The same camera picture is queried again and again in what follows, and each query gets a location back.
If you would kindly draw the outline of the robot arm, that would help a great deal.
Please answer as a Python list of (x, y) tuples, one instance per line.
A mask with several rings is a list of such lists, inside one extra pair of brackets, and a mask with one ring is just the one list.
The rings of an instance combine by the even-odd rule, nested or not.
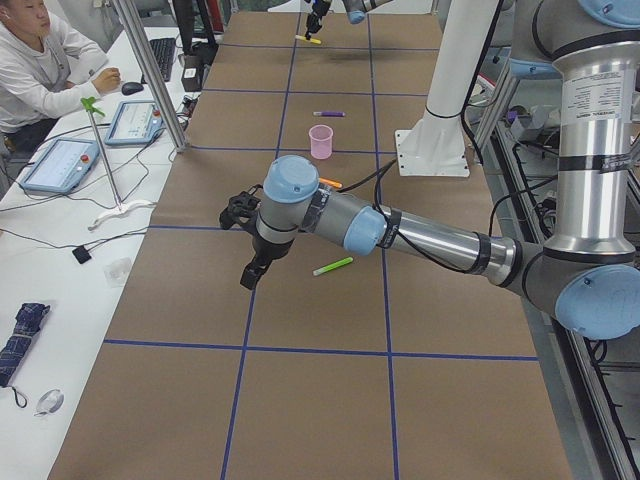
[(229, 203), (223, 224), (252, 236), (241, 282), (254, 289), (301, 233), (366, 255), (375, 248), (481, 275), (591, 340), (621, 337), (639, 324), (639, 272), (624, 235), (631, 166), (632, 96), (639, 67), (635, 1), (517, 1), (511, 53), (498, 103), (472, 138), (486, 159), (513, 163), (524, 141), (505, 127), (513, 80), (562, 82), (554, 179), (555, 225), (541, 243), (466, 231), (332, 189), (308, 159), (277, 158), (263, 196)]
[[(345, 12), (350, 24), (361, 23), (367, 14), (382, 5), (389, 3), (389, 0), (343, 0), (338, 12)], [(323, 27), (325, 17), (335, 8), (332, 0), (306, 0), (306, 1), (286, 1), (285, 3), (270, 7), (269, 13), (306, 13), (303, 35), (296, 35), (297, 40), (313, 44), (320, 44), (317, 34)]]

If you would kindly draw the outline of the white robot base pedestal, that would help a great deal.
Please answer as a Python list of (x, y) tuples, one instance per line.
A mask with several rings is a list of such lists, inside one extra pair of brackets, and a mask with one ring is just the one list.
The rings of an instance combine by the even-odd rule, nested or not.
[(450, 3), (424, 114), (412, 129), (396, 132), (400, 175), (469, 176), (463, 109), (487, 35), (500, 11), (498, 0)]

